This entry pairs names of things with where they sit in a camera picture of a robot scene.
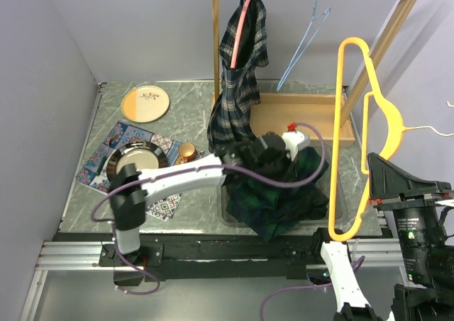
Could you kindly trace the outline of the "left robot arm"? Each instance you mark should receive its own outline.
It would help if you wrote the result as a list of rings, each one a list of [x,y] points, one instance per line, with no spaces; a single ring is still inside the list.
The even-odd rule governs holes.
[[[115,175],[104,198],[113,212],[107,222],[112,226],[117,259],[127,266],[139,261],[145,209],[161,199],[198,188],[224,186],[235,179],[255,179],[278,188],[300,187],[300,182],[284,180],[282,175],[309,143],[309,137],[298,131],[267,133],[172,167],[139,170],[127,164]]]

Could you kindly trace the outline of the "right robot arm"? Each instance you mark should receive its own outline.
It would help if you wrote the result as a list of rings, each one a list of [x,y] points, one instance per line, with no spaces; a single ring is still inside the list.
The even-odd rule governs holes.
[[[411,175],[370,153],[367,194],[378,210],[394,216],[407,279],[413,284],[394,287],[389,320],[453,319],[453,246],[444,228],[453,211],[453,188],[448,182]],[[363,295],[350,263],[345,242],[337,242],[324,228],[313,236],[311,256],[325,263],[336,295],[334,320],[378,320]]]

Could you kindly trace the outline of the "light blue wire hanger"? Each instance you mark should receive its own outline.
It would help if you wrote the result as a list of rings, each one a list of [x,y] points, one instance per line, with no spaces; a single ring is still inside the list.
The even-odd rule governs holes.
[[[314,0],[314,5],[312,7],[312,12],[311,12],[311,20],[309,21],[309,24],[299,41],[299,44],[294,51],[294,54],[292,55],[292,58],[289,61],[289,64],[287,65],[287,68],[285,69],[283,75],[281,76],[278,84],[277,84],[277,90],[280,91],[282,87],[284,86],[284,83],[288,79],[289,75],[292,73],[292,70],[295,68],[297,65],[298,61],[301,59],[303,54],[307,51],[309,48],[310,44],[312,41],[315,39],[315,37],[318,35],[321,27],[324,25],[326,22],[327,18],[331,14],[331,7],[327,7],[324,9],[322,12],[318,12],[318,2],[319,0]]]

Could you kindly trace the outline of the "green navy plaid skirt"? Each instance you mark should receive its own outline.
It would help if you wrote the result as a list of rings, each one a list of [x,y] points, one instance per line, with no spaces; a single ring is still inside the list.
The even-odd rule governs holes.
[[[318,176],[299,188],[278,188],[254,179],[229,185],[226,212],[266,242],[302,220],[322,219],[327,213],[328,197],[316,182],[328,167],[329,163],[324,162]]]

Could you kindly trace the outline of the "orange plastic hanger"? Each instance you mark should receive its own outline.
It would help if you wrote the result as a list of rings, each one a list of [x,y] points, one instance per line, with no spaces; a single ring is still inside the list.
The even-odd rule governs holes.
[[[350,229],[344,233],[336,232],[335,216],[336,216],[336,196],[337,196],[337,178],[338,178],[338,158],[340,147],[340,129],[341,129],[341,110],[346,107],[342,104],[342,90],[343,83],[343,69],[345,48],[347,45],[356,45],[362,52],[363,60],[365,63],[366,73],[371,85],[371,91],[365,95],[363,113],[362,113],[362,144],[361,144],[361,172],[367,176],[362,197],[357,209],[354,222]],[[380,84],[377,78],[375,66],[373,65],[372,58],[369,56],[370,49],[368,44],[358,37],[346,38],[338,48],[337,70],[336,70],[336,94],[335,94],[335,109],[334,109],[334,124],[333,124],[333,147],[331,158],[331,181],[330,181],[330,196],[328,207],[328,233],[332,240],[336,242],[346,242],[352,239],[358,233],[362,225],[362,215],[369,205],[370,201],[370,184],[371,184],[371,171],[367,168],[367,134],[368,134],[368,118],[369,118],[369,100],[371,97],[375,100],[379,109],[385,116],[387,121],[387,139],[385,140],[384,147],[380,151],[380,156],[386,160],[390,159],[396,151],[400,148],[404,133],[411,130],[429,129],[441,137],[452,137],[452,133],[441,133],[430,125],[422,125],[416,127],[406,127],[404,119],[399,109],[391,102],[388,101],[382,94]]]

